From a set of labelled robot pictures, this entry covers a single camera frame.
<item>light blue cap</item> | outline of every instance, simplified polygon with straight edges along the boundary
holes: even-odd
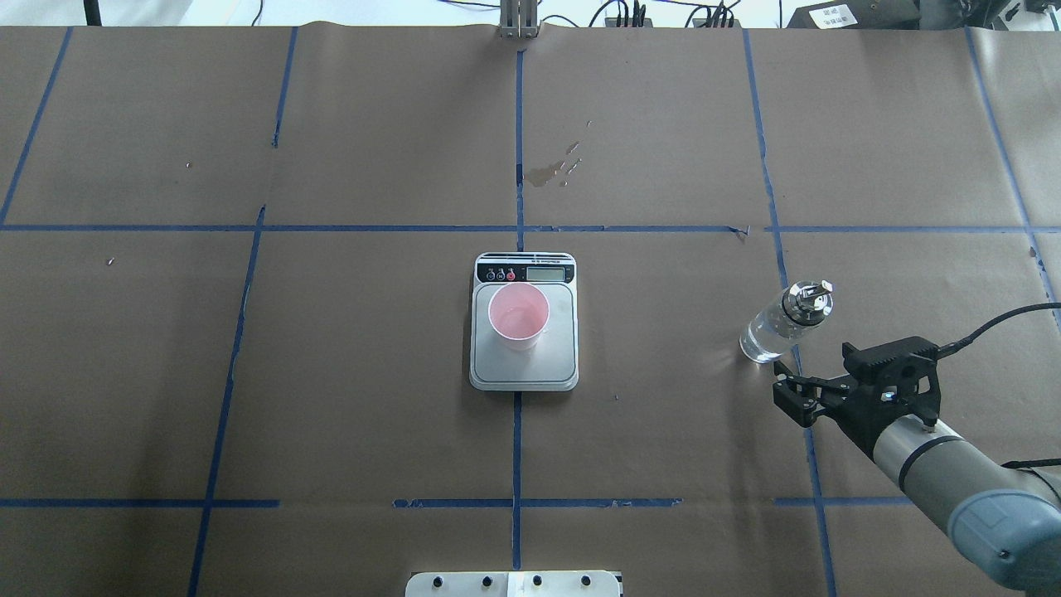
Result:
[[[992,490],[970,496],[951,512],[946,534],[1007,589],[1061,581],[1061,510],[1038,495]]]

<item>silver metal lid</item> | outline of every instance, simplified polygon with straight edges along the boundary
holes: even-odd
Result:
[[[833,284],[825,280],[797,281],[785,292],[781,306],[794,322],[818,326],[833,313]]]

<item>black pole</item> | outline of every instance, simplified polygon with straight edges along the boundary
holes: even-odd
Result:
[[[85,22],[89,25],[100,27],[100,0],[85,0]]]

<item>white floor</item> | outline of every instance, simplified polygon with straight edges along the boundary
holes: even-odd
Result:
[[[293,25],[324,20],[360,25],[456,25],[498,22],[498,11],[473,6],[448,5],[437,0],[100,0],[100,14],[105,25],[248,25],[263,2],[261,24]],[[493,3],[497,0],[484,0]],[[543,0],[539,16],[561,14],[585,25],[603,0]],[[784,21],[799,6],[822,0],[784,1]],[[1024,0],[1012,0],[1010,6],[1020,11],[1007,24],[1011,30],[1054,31],[1048,15],[1024,10]],[[655,27],[681,27],[691,6],[648,2],[647,16]],[[618,5],[605,14],[615,16]],[[776,0],[741,0],[733,11],[746,28],[778,27]],[[555,19],[551,22],[563,24]],[[3,0],[0,1],[0,24],[67,25],[84,24],[81,0]],[[596,25],[602,25],[597,19]]]

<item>white metal plate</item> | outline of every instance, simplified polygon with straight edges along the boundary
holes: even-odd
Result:
[[[535,584],[535,577],[540,584]],[[590,583],[582,584],[582,577]],[[483,584],[485,578],[490,579],[489,586]],[[420,573],[408,579],[405,597],[622,597],[620,578],[606,570]]]
[[[574,295],[562,282],[536,282],[549,298],[549,323],[538,343],[519,352],[505,347],[490,327],[490,297],[504,283],[472,292],[471,383],[481,390],[556,390],[578,382],[578,332]]]

